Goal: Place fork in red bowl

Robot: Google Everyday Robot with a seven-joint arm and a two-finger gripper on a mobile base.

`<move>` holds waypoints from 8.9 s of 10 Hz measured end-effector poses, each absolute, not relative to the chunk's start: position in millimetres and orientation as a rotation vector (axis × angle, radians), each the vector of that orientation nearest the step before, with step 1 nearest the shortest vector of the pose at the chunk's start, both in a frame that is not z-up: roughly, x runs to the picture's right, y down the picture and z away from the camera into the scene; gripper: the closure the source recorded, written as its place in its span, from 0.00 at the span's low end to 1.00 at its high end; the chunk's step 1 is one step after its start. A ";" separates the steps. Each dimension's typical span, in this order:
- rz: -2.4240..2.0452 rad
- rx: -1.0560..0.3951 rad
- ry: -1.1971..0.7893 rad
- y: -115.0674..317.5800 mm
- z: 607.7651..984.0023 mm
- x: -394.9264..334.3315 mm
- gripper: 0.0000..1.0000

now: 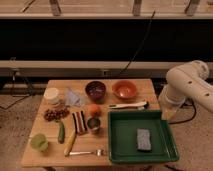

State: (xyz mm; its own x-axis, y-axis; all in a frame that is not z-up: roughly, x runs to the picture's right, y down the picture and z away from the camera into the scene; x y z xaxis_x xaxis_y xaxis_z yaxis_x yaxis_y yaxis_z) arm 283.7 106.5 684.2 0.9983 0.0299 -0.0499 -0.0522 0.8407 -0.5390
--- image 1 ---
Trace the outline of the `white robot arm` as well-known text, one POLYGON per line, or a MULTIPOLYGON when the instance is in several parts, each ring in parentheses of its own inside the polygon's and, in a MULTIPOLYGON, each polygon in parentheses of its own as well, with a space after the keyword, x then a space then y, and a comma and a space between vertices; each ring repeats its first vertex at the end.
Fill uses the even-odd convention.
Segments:
POLYGON ((206 82, 208 76, 208 65, 200 60, 171 68, 158 97, 162 118, 170 120, 187 98, 213 113, 213 85, 206 82))

